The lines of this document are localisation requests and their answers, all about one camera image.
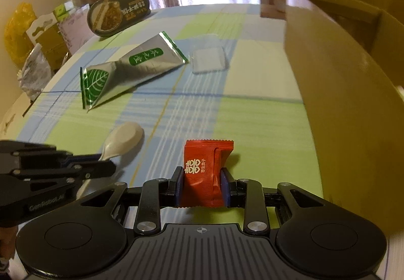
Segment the green white small box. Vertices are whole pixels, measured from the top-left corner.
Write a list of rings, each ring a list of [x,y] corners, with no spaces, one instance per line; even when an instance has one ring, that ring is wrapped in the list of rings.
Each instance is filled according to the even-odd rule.
[[[63,21],[63,19],[69,17],[79,8],[78,1],[69,0],[64,2],[54,8],[53,14],[58,22]]]

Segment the silver green tea bag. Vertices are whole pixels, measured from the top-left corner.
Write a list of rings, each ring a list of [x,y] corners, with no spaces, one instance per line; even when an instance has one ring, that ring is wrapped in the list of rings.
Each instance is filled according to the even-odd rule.
[[[81,68],[82,107],[91,110],[187,63],[185,54],[166,32],[161,31],[116,61]]]

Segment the dark oval food container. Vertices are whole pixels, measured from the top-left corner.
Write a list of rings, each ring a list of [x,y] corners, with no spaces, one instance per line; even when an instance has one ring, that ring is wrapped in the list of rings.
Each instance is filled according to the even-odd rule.
[[[108,38],[144,20],[150,13],[149,0],[98,0],[90,6],[87,22],[95,35]]]

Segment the grey crumpled plastic bag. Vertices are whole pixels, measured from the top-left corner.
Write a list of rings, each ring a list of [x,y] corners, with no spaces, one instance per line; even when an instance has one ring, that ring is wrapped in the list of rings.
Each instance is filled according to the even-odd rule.
[[[42,52],[42,46],[37,43],[18,71],[18,86],[31,101],[35,101],[52,77],[53,71]]]

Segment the clear plastic tray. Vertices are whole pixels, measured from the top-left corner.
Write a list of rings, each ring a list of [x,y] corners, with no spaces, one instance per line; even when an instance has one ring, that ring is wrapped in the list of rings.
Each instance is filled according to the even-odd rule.
[[[216,34],[205,34],[192,38],[189,60],[193,74],[219,72],[227,69],[225,51]]]

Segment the brown hang-tab carton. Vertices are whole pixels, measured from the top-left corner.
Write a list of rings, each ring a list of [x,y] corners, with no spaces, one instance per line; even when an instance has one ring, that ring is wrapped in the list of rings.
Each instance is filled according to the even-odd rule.
[[[41,51],[53,71],[62,67],[69,50],[60,33],[58,22],[53,13],[38,17],[25,31],[33,45],[41,45]]]

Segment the brown cardboard box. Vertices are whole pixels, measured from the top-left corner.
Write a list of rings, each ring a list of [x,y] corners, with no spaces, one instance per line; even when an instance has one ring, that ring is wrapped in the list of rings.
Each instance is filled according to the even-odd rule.
[[[324,197],[403,231],[403,25],[357,0],[286,0],[284,42]]]

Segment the yellow plastic bag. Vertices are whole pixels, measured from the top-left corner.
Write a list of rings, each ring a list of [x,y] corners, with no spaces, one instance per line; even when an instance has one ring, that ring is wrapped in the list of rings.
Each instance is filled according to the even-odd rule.
[[[34,48],[26,30],[37,19],[31,3],[20,3],[4,30],[4,44],[12,62],[20,70]]]

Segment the white plastic spoon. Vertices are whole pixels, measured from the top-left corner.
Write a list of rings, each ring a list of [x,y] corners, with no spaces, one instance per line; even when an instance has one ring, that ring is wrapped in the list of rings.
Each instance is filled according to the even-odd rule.
[[[111,161],[133,150],[144,136],[144,130],[136,122],[125,122],[115,127],[108,134],[99,161]]]

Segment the white pink paper bag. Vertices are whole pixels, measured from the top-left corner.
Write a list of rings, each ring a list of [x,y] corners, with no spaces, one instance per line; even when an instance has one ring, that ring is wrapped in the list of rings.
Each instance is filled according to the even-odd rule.
[[[90,6],[88,4],[74,9],[58,24],[60,33],[70,54],[75,54],[91,37],[94,36],[87,23],[89,10]]]

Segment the checkered tablecloth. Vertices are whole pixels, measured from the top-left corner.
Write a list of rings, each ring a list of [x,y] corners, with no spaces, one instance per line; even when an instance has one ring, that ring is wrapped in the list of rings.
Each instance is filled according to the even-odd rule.
[[[50,143],[89,154],[123,122],[141,125],[140,147],[118,159],[115,178],[139,186],[171,176],[192,138],[229,139],[232,174],[264,186],[291,182],[322,194],[314,142],[296,80],[284,52],[282,20],[260,17],[257,5],[172,7],[101,40],[93,38],[67,62],[34,105],[10,113],[8,138]],[[82,109],[79,69],[114,61],[160,31],[189,54],[215,34],[228,68],[193,74],[190,66],[122,94],[94,110]]]

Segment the red candy packet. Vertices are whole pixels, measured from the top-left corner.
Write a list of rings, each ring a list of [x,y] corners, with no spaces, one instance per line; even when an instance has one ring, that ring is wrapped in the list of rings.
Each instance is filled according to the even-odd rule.
[[[220,170],[234,149],[231,140],[188,140],[184,146],[184,185],[180,207],[224,206]]]

